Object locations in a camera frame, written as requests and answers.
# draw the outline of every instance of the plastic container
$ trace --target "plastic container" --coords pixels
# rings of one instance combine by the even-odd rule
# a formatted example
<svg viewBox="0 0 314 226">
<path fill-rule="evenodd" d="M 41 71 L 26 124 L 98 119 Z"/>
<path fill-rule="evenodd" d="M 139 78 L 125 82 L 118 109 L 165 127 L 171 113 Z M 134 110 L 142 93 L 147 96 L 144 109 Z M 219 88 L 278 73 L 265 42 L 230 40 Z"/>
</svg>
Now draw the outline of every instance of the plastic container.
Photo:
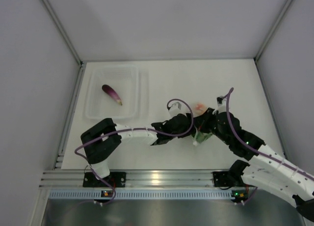
<svg viewBox="0 0 314 226">
<path fill-rule="evenodd" d="M 120 106 L 102 90 L 111 86 L 122 101 Z M 134 65 L 112 65 L 93 71 L 86 97 L 85 115 L 89 119 L 127 119 L 137 114 L 139 106 L 139 74 Z"/>
</svg>

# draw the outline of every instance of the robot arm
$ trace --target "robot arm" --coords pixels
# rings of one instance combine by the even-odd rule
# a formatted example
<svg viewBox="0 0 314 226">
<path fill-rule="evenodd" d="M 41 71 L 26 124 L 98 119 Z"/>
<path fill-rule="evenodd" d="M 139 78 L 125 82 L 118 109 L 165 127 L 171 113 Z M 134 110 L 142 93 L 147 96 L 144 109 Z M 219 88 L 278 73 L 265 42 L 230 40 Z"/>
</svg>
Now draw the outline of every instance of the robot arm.
<svg viewBox="0 0 314 226">
<path fill-rule="evenodd" d="M 115 124 L 111 118 L 104 119 L 81 136 L 81 140 L 85 144 L 108 134 L 106 138 L 84 147 L 87 161 L 91 168 L 101 178 L 104 178 L 110 174 L 107 158 L 122 142 L 162 145 L 174 137 L 183 138 L 195 135 L 197 131 L 212 133 L 228 145 L 235 155 L 247 161 L 238 160 L 227 172 L 215 177 L 216 187 L 221 187 L 222 185 L 219 183 L 222 182 L 228 183 L 228 186 L 248 184 L 259 187 L 284 199 L 296 207 L 302 216 L 314 222 L 314 176 L 278 155 L 256 135 L 243 130 L 239 120 L 233 114 L 227 113 L 224 97 L 218 97 L 217 102 L 216 110 L 208 108 L 203 115 L 195 118 L 189 113 L 183 114 L 181 104 L 175 103 L 168 108 L 173 116 L 170 120 L 152 123 L 145 128 L 131 128 Z M 194 128 L 180 136 L 188 130 L 192 119 Z M 232 131 L 230 122 L 238 138 Z"/>
</svg>

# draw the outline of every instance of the purple eggplant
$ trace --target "purple eggplant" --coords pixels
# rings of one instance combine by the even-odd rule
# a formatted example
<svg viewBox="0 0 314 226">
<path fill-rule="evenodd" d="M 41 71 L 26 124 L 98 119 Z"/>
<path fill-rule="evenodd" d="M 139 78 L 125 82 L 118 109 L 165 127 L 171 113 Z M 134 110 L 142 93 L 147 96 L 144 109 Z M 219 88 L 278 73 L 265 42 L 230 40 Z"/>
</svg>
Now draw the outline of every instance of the purple eggplant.
<svg viewBox="0 0 314 226">
<path fill-rule="evenodd" d="M 102 86 L 103 91 L 108 94 L 110 97 L 112 97 L 118 104 L 122 106 L 122 101 L 117 94 L 117 92 L 114 91 L 109 85 L 103 85 Z"/>
</svg>

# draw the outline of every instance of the black bracket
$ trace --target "black bracket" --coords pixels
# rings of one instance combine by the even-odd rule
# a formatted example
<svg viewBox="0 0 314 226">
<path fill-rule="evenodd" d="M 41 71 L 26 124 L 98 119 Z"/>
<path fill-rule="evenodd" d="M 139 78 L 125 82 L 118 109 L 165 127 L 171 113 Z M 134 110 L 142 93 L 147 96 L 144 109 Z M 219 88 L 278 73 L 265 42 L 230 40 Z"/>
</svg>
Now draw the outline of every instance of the black bracket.
<svg viewBox="0 0 314 226">
<path fill-rule="evenodd" d="M 228 171 L 213 172 L 215 187 L 245 187 L 246 185 L 243 183 L 241 176 L 247 166 L 249 166 L 248 163 L 237 160 Z"/>
<path fill-rule="evenodd" d="M 104 181 L 109 183 L 114 188 L 124 188 L 126 184 L 127 173 L 125 172 L 110 172 L 110 175 L 103 178 Z M 84 188 L 102 188 L 108 187 L 100 180 L 96 179 L 92 172 L 86 172 L 83 181 Z"/>
<path fill-rule="evenodd" d="M 86 144 L 93 139 L 99 138 L 102 134 L 108 134 L 116 131 L 116 124 L 111 118 L 103 119 L 89 130 L 84 132 L 80 139 Z M 98 140 L 84 148 L 87 161 L 89 164 L 97 164 L 106 160 L 110 154 L 121 144 L 121 136 L 113 134 L 108 136 L 106 140 Z"/>
<path fill-rule="evenodd" d="M 293 195 L 292 198 L 295 200 L 296 210 L 300 213 L 300 215 L 314 222 L 314 199 L 304 201 L 298 195 Z"/>
</svg>

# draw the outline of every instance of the metal floor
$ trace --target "metal floor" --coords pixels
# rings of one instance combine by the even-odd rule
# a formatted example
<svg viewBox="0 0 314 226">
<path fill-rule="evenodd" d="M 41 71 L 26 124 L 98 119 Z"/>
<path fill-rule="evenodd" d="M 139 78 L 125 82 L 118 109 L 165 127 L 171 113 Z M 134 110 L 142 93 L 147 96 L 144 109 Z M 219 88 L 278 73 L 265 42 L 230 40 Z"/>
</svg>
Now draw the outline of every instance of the metal floor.
<svg viewBox="0 0 314 226">
<path fill-rule="evenodd" d="M 245 207 L 223 200 L 119 200 L 103 207 L 85 203 L 64 215 L 80 201 L 49 200 L 42 226 L 304 225 L 293 207 L 262 190 Z"/>
</svg>

